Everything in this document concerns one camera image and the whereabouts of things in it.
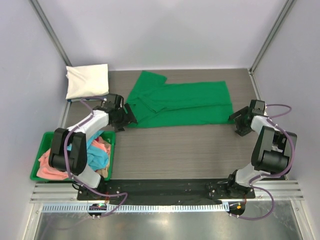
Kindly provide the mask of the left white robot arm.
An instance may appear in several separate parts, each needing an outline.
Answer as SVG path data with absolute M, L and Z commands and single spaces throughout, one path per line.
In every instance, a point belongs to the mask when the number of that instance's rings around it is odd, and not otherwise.
M 129 124 L 137 123 L 136 117 L 121 95 L 108 94 L 106 97 L 92 96 L 89 99 L 100 100 L 101 104 L 91 108 L 85 97 L 80 100 L 90 114 L 73 126 L 54 131 L 48 164 L 60 172 L 66 172 L 70 180 L 88 189 L 89 195 L 95 200 L 126 197 L 127 193 L 106 194 L 104 178 L 88 165 L 87 142 L 109 125 L 118 132 L 123 131 Z

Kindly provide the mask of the light blue t shirt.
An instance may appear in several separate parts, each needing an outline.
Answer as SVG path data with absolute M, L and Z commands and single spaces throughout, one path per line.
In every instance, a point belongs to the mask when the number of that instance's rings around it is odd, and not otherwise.
M 97 172 L 98 169 L 104 168 L 108 155 L 104 149 L 104 141 L 102 134 L 103 130 L 97 131 L 87 142 L 86 142 L 86 153 L 87 153 L 87 164 L 91 167 L 92 170 Z

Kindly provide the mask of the folded white t shirt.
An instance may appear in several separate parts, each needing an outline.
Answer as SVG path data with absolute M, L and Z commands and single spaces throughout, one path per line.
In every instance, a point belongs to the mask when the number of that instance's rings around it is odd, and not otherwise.
M 109 93 L 108 64 L 66 66 L 66 100 L 103 96 Z

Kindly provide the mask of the green t shirt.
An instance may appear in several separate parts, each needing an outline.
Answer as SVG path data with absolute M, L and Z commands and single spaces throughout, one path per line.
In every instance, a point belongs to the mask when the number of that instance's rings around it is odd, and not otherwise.
M 230 124 L 233 104 L 225 81 L 167 83 L 142 71 L 126 101 L 137 120 L 131 128 Z

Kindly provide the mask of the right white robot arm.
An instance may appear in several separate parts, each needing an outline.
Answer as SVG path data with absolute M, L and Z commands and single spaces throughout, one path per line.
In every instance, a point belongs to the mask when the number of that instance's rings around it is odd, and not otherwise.
M 253 184 L 264 178 L 279 178 L 292 167 L 298 136 L 285 131 L 267 115 L 264 101 L 253 99 L 250 105 L 229 116 L 235 133 L 244 137 L 258 134 L 250 163 L 228 176 L 225 192 L 230 198 L 241 198 L 253 190 Z

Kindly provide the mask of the beige t shirt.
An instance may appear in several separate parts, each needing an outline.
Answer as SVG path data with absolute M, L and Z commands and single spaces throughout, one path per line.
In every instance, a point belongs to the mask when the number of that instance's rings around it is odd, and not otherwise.
M 107 154 L 108 158 L 104 168 L 100 168 L 96 172 L 101 174 L 104 178 L 107 178 L 109 175 L 108 171 L 111 163 L 112 145 L 106 141 L 104 141 L 103 143 L 99 143 L 99 145 L 104 146 L 105 153 Z

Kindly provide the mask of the right aluminium frame post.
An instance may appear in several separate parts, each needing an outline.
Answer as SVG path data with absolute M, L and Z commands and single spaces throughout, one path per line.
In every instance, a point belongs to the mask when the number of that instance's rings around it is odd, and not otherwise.
M 253 75 L 255 70 L 257 69 L 258 65 L 260 64 L 262 58 L 264 57 L 265 53 L 267 52 L 269 46 L 271 45 L 273 39 L 276 37 L 277 33 L 279 32 L 281 26 L 285 22 L 286 17 L 289 15 L 291 9 L 295 5 L 296 0 L 286 0 L 284 2 L 283 7 L 281 8 L 279 14 L 277 15 L 274 24 L 271 27 L 262 47 L 260 48 L 255 60 L 253 61 L 252 66 L 248 69 L 250 75 Z

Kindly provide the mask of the pink t shirt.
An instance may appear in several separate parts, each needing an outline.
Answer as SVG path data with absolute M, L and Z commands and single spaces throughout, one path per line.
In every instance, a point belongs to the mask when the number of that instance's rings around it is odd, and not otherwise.
M 68 178 L 67 172 L 56 170 L 49 166 L 49 156 L 51 149 L 49 148 L 39 159 L 39 169 L 36 176 L 39 178 L 61 181 Z

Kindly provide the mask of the aluminium frame post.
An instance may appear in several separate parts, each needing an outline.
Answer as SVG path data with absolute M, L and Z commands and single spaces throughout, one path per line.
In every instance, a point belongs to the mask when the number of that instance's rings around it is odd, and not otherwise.
M 51 40 L 53 46 L 57 50 L 58 54 L 62 58 L 66 66 L 72 66 L 72 63 L 67 56 L 66 51 L 64 50 L 58 36 L 56 35 L 50 21 L 48 20 L 43 8 L 41 7 L 38 0 L 29 0 L 30 5 L 32 6 L 35 14 L 37 15 L 40 23 L 42 24 L 45 32 L 48 34 L 49 39 Z
M 250 75 L 253 75 L 255 70 L 257 69 L 258 65 L 260 64 L 262 58 L 264 57 L 265 53 L 267 52 L 269 46 L 271 45 L 273 39 L 276 37 L 277 33 L 279 32 L 281 26 L 285 22 L 286 17 L 289 15 L 291 9 L 295 5 L 296 0 L 286 0 L 284 2 L 283 7 L 281 8 L 279 14 L 277 15 L 274 24 L 271 27 L 262 47 L 260 48 L 255 60 L 253 61 L 252 66 L 248 69 Z

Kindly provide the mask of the aluminium rail profile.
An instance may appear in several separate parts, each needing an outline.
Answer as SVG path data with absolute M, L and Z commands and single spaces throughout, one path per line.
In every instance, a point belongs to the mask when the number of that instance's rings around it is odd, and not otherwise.
M 297 180 L 264 180 L 254 184 L 255 199 L 267 201 L 269 196 L 261 188 L 269 191 L 274 200 L 303 201 L 304 196 Z M 37 183 L 32 191 L 31 203 L 68 203 L 77 200 L 78 191 L 71 183 Z

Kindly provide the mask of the left aluminium frame post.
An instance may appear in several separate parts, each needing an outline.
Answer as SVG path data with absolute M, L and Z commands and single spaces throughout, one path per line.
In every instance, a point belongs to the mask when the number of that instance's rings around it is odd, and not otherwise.
M 64 50 L 58 36 L 56 35 L 50 21 L 48 20 L 43 8 L 41 7 L 38 0 L 29 0 L 30 5 L 32 6 L 35 14 L 37 15 L 40 23 L 42 24 L 45 32 L 48 34 L 49 39 L 51 40 L 53 46 L 57 50 L 58 54 L 62 58 L 66 66 L 72 66 L 72 63 L 67 56 L 66 51 Z

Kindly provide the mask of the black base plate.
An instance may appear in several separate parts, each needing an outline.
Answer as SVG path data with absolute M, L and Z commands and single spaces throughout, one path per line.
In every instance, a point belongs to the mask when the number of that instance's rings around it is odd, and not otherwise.
M 230 188 L 227 179 L 112 179 L 103 194 L 127 193 L 125 205 L 211 205 L 222 199 L 254 199 L 254 190 Z

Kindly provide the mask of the green plastic tray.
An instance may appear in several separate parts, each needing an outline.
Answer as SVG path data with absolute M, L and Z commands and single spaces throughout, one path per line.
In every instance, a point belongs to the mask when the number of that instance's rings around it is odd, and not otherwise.
M 46 132 L 44 133 L 42 140 L 40 142 L 40 146 L 37 152 L 37 156 L 35 159 L 35 162 L 33 164 L 31 173 L 30 173 L 30 179 L 35 182 L 48 182 L 48 181 L 60 181 L 60 180 L 48 180 L 44 178 L 40 178 L 37 176 L 38 169 L 40 167 L 40 163 L 38 159 L 48 150 L 51 149 L 52 140 L 53 140 L 54 133 L 53 132 Z M 104 131 L 104 133 L 101 135 L 102 138 L 109 142 L 111 144 L 111 160 L 110 160 L 110 166 L 108 170 L 108 177 L 105 178 L 105 180 L 109 180 L 112 175 L 112 167 L 113 167 L 113 159 L 114 159 L 114 153 L 115 153 L 115 144 L 116 144 L 116 134 L 112 131 Z

